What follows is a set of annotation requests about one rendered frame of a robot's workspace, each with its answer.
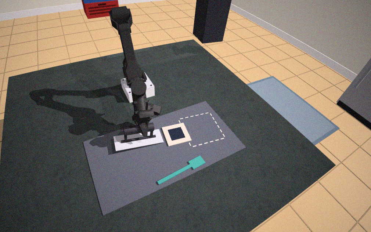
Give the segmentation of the white square tile with dark blue centre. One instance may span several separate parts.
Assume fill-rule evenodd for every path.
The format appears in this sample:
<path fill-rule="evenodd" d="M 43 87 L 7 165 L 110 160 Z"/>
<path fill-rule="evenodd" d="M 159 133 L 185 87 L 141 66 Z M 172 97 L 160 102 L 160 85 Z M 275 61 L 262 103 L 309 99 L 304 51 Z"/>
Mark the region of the white square tile with dark blue centre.
<path fill-rule="evenodd" d="M 162 130 L 165 135 L 168 146 L 192 140 L 184 123 L 162 127 Z"/>

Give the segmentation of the teal flat spatula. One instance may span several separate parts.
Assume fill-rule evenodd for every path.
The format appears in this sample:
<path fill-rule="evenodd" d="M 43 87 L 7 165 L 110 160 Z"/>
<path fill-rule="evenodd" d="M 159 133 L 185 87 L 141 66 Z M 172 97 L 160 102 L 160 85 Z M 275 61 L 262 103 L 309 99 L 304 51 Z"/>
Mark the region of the teal flat spatula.
<path fill-rule="evenodd" d="M 194 169 L 198 168 L 199 166 L 205 164 L 206 162 L 204 161 L 204 159 L 201 156 L 197 156 L 196 158 L 188 161 L 188 163 L 189 163 L 189 165 L 187 165 L 184 168 L 181 168 L 180 170 L 178 170 L 178 171 L 176 171 L 176 172 L 174 172 L 174 173 L 166 176 L 165 178 L 157 181 L 157 183 L 160 185 L 160 184 L 168 181 L 169 179 L 175 177 L 176 175 L 179 175 L 182 172 L 184 172 L 184 171 L 186 171 L 186 170 L 188 170 L 190 168 L 193 168 L 193 170 L 194 170 Z"/>

